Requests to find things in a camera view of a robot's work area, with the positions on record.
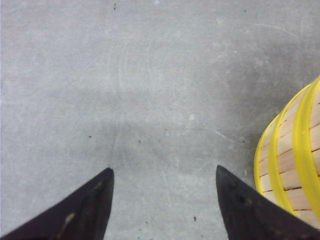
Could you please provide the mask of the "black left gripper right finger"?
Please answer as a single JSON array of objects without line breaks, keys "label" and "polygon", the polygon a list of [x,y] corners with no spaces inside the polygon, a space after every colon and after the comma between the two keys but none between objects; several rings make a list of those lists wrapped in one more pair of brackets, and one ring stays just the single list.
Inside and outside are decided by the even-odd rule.
[{"label": "black left gripper right finger", "polygon": [[318,240],[320,232],[275,205],[225,167],[215,172],[217,198],[230,240]]}]

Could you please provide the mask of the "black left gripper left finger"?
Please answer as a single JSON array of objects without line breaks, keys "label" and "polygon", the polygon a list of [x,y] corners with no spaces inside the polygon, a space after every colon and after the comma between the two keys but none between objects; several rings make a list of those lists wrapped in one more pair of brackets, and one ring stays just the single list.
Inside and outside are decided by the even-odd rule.
[{"label": "black left gripper left finger", "polygon": [[106,168],[3,240],[102,240],[111,214],[114,171]]}]

